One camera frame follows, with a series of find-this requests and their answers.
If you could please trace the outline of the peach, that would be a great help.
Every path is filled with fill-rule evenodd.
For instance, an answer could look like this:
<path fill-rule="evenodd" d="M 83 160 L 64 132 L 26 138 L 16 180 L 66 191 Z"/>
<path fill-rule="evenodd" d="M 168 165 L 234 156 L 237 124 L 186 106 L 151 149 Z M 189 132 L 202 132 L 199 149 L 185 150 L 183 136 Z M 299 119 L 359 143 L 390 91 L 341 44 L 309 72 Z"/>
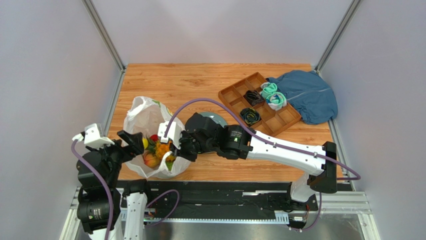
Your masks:
<path fill-rule="evenodd" d="M 158 165 L 160 165 L 161 164 L 161 159 L 158 159 L 153 153 L 151 153 L 151 152 L 146 152 L 146 153 L 144 153 L 143 154 L 143 156 L 142 156 L 142 158 L 143 158 L 143 163 L 147 166 L 147 167 L 149 167 L 149 168 L 151 168 L 151 169 L 154 169 L 154 168 L 156 168 Z"/>

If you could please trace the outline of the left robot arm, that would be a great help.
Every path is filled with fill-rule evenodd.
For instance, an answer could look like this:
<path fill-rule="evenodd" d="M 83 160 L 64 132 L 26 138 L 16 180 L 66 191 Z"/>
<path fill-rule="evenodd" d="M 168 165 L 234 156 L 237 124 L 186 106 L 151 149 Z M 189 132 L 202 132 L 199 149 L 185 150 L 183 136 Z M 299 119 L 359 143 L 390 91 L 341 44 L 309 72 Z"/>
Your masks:
<path fill-rule="evenodd" d="M 123 192 L 117 184 L 123 163 L 144 152 L 144 136 L 124 130 L 117 134 L 120 138 L 111 140 L 93 124 L 72 139 L 81 183 L 77 218 L 92 240 L 143 240 L 149 184 L 145 179 L 132 180 Z"/>

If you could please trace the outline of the yellow green papaya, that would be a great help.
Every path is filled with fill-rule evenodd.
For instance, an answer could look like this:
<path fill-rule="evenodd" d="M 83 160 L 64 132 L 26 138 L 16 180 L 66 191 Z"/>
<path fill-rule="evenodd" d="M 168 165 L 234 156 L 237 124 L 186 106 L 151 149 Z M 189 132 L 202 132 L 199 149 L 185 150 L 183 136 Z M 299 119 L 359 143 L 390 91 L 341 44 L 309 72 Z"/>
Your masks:
<path fill-rule="evenodd" d="M 167 156 L 165 159 L 166 163 L 173 163 L 175 160 L 176 160 L 176 157 L 172 154 Z"/>

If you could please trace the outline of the white plastic bag lemon print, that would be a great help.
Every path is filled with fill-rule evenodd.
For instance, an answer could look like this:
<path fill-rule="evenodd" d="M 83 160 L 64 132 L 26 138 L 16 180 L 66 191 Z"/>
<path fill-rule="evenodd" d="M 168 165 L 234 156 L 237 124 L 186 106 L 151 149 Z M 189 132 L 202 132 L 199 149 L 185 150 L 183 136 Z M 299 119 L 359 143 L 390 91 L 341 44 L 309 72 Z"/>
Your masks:
<path fill-rule="evenodd" d="M 148 138 L 157 134 L 160 124 L 168 122 L 172 116 L 173 113 L 160 101 L 147 96 L 137 96 L 127 111 L 123 129 L 131 134 L 142 133 Z M 160 164 L 151 168 L 145 165 L 143 157 L 139 155 L 126 165 L 143 178 L 169 179 L 182 174 L 189 167 L 190 161 L 178 157 L 169 169 L 165 160 L 160 158 Z"/>

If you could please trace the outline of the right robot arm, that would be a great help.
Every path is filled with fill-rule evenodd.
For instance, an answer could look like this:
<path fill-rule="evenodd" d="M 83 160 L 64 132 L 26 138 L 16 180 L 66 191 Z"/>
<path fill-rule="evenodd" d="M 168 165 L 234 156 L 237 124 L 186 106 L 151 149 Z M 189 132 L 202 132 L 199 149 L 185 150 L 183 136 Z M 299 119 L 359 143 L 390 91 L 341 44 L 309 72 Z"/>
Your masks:
<path fill-rule="evenodd" d="M 228 160 L 267 160 L 302 170 L 304 174 L 289 184 L 285 201 L 300 206 L 316 193 L 337 192 L 336 145 L 327 141 L 309 146 L 277 139 L 239 124 L 222 126 L 209 117 L 195 113 L 180 130 L 179 142 L 173 143 L 178 157 L 194 162 L 199 154 L 216 153 Z"/>

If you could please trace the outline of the pineapple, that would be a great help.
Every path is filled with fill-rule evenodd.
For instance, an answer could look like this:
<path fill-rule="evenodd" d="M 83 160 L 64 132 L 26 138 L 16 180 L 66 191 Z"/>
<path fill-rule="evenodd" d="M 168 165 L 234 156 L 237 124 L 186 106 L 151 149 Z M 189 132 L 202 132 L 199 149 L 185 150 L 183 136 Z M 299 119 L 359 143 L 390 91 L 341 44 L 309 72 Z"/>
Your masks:
<path fill-rule="evenodd" d="M 164 155 L 171 151 L 170 145 L 168 143 L 161 143 L 159 138 L 158 141 L 152 141 L 150 137 L 147 140 L 149 141 L 149 146 L 146 150 L 153 153 L 159 160 L 162 160 Z"/>

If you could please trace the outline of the yellow mango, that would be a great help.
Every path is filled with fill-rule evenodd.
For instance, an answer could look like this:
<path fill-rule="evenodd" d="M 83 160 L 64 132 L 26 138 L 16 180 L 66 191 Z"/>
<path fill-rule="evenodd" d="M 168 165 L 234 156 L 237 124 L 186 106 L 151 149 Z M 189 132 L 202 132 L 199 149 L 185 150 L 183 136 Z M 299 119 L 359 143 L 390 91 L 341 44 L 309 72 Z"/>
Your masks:
<path fill-rule="evenodd" d="M 143 137 L 142 143 L 143 143 L 143 149 L 146 150 L 147 147 L 149 146 L 149 141 L 145 137 Z"/>

